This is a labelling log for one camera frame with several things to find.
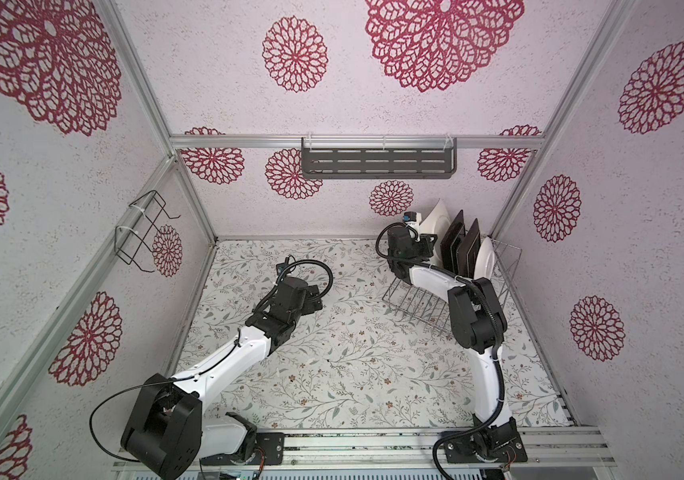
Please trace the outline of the white square plate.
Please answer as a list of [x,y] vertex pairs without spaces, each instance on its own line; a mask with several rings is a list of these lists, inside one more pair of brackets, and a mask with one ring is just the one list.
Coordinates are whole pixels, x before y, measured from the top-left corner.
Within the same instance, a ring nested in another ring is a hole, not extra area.
[[436,235],[437,239],[433,248],[433,255],[430,263],[436,266],[443,266],[443,255],[441,252],[441,242],[444,239],[452,220],[443,200],[439,200],[427,217],[420,223],[419,231],[421,234]]

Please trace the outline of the large black square plate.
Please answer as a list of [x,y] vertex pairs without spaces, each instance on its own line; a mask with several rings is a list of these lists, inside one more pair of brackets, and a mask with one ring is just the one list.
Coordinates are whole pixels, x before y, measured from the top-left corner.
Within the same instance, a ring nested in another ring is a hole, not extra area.
[[466,235],[464,211],[460,210],[440,244],[443,268],[453,273],[458,272],[458,249]]

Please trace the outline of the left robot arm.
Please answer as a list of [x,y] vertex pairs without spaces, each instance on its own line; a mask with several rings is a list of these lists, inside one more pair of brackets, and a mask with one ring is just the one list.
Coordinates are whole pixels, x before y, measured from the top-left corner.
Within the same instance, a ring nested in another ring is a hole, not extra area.
[[251,461],[257,427],[233,412],[207,424],[204,414],[235,380],[290,339],[300,317],[321,310],[322,296],[318,286],[289,276],[228,344],[172,377],[149,377],[139,389],[121,447],[162,479],[177,479],[194,462],[217,456]]

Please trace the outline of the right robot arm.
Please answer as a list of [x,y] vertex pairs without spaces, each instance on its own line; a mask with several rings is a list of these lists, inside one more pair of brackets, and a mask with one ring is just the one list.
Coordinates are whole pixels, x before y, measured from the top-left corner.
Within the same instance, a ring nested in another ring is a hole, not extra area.
[[[380,240],[387,240],[387,251]],[[491,281],[468,279],[428,262],[437,237],[420,234],[404,223],[386,226],[377,237],[375,251],[400,281],[442,301],[449,312],[453,339],[469,352],[474,387],[474,425],[449,434],[433,447],[452,444],[485,462],[511,462],[521,457],[517,424],[506,399],[501,354],[507,320]]]

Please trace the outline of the black plate with gold rim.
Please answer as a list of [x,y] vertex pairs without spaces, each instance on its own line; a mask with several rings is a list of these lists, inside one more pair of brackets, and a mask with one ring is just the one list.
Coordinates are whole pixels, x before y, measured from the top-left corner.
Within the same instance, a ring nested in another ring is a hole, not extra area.
[[457,248],[457,274],[466,278],[475,277],[475,267],[482,239],[479,220],[475,219]]

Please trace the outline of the white round plate front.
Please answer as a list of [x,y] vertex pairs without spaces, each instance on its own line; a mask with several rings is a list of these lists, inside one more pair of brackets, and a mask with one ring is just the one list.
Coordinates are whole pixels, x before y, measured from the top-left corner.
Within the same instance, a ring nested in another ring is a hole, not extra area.
[[473,278],[491,278],[494,273],[495,264],[496,254],[493,240],[490,237],[485,237],[481,242],[476,258]]

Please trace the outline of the grey wall shelf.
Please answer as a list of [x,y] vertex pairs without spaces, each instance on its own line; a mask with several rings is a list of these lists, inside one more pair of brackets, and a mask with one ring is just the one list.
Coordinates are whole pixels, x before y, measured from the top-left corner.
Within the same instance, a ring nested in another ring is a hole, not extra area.
[[302,174],[313,180],[444,180],[457,171],[457,148],[316,146],[301,143]]

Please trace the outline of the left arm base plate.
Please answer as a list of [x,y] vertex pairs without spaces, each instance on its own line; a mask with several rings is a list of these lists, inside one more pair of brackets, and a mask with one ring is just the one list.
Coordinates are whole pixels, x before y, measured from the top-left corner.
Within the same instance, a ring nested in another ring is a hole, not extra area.
[[283,462],[286,435],[278,433],[247,433],[244,442],[232,454],[220,453],[203,457],[204,466],[266,466]]

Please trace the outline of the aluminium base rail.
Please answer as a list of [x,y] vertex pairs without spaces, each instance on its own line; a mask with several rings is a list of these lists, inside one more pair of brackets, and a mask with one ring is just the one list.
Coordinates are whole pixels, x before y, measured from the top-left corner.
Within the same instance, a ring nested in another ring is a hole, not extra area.
[[[448,462],[445,449],[438,450],[443,468],[491,469],[615,467],[617,462],[596,427],[520,427],[528,454],[524,463]],[[433,445],[451,434],[441,428],[385,429],[266,429],[286,435],[283,462],[267,466],[270,473],[300,469],[432,469]]]

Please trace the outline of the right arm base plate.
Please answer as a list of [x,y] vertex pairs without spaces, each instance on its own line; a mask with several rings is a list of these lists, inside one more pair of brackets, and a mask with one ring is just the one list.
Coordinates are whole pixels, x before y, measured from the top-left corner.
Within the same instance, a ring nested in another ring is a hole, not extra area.
[[499,426],[490,426],[472,435],[449,436],[442,444],[450,464],[459,463],[524,463],[528,454],[517,428],[510,417]]

